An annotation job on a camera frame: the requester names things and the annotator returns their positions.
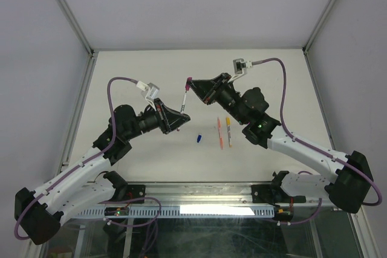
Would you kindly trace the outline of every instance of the white panel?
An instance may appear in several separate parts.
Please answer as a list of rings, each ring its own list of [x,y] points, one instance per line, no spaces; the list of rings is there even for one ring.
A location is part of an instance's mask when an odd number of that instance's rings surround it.
[[[67,0],[93,48],[305,45],[328,0]]]
[[[0,249],[11,258],[15,194],[56,172],[87,55],[55,0],[0,6]]]
[[[387,0],[339,0],[310,52],[333,141],[364,153],[387,195]],[[369,201],[376,196],[369,194]],[[367,207],[384,257],[387,203]]]
[[[205,51],[122,51],[101,52],[91,80],[80,121],[71,162],[76,161],[106,129],[109,110],[106,84],[110,78],[125,76],[160,87],[159,97],[170,108],[179,109],[187,77],[211,79],[233,71],[232,60],[243,57],[261,60],[280,57],[288,69],[285,118],[288,127],[322,146],[329,146],[324,121],[317,103],[308,68],[301,50],[205,50]],[[242,93],[259,86],[270,107],[268,114],[279,118],[282,70],[276,63],[251,69],[235,82]],[[117,81],[112,85],[114,106],[129,104],[136,113],[147,103],[134,84]],[[131,141],[133,149],[117,164],[128,181],[268,181],[273,171],[310,170],[303,164],[272,150],[249,143],[243,126],[233,119],[233,147],[227,146],[226,115],[220,105],[206,106],[188,92],[186,113],[191,121],[180,132],[163,135],[159,129]],[[223,123],[225,148],[220,149],[216,118]],[[198,134],[201,143],[197,143]]]

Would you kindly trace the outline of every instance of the yellow marker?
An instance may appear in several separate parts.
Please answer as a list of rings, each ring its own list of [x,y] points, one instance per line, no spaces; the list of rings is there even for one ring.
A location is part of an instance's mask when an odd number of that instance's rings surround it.
[[[229,136],[229,147],[232,147],[231,144],[231,128],[230,128],[230,118],[226,117],[226,124],[227,124],[227,135]]]

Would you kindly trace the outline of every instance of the white light strip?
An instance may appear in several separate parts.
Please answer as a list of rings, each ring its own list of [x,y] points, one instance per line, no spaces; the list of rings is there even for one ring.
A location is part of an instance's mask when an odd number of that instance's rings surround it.
[[[222,214],[231,216],[255,216],[249,207],[228,205],[181,205],[180,214]]]

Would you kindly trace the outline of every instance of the cable connector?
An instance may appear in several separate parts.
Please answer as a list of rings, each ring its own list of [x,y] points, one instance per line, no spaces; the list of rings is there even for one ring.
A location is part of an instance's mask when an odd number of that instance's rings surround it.
[[[233,63],[235,75],[231,77],[229,83],[243,77],[247,74],[247,69],[253,68],[253,63],[244,59],[235,59],[233,60]]]
[[[156,98],[160,88],[153,83],[146,84],[141,81],[137,82],[136,87],[142,91],[141,95],[145,98],[149,105],[151,105],[152,108],[156,110],[156,106],[153,100]]]

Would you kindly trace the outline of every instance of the white table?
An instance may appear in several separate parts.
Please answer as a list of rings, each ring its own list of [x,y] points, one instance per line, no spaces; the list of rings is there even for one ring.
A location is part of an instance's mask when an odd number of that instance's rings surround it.
[[[222,72],[233,74],[233,59],[261,60],[279,57],[288,74],[285,120],[287,126],[323,146],[330,146],[302,50],[192,50],[100,52],[85,102],[70,164],[77,161],[107,128],[109,119],[106,85],[115,76],[130,77],[160,87],[158,97],[179,110],[187,77],[212,79]],[[261,88],[270,104],[267,113],[279,119],[282,71],[276,62],[249,70],[235,82],[245,92]],[[116,81],[112,86],[114,107],[131,105],[136,113],[147,103],[134,84]],[[228,148],[225,117],[218,104],[206,106],[188,92],[186,112],[191,121],[180,132],[163,135],[156,129],[131,141],[132,150],[113,169],[128,181],[268,181],[274,171],[310,170],[303,164],[268,149],[250,144],[243,126],[232,119],[233,147]],[[223,124],[224,150],[220,149],[216,118]],[[198,134],[201,143],[197,143]]]

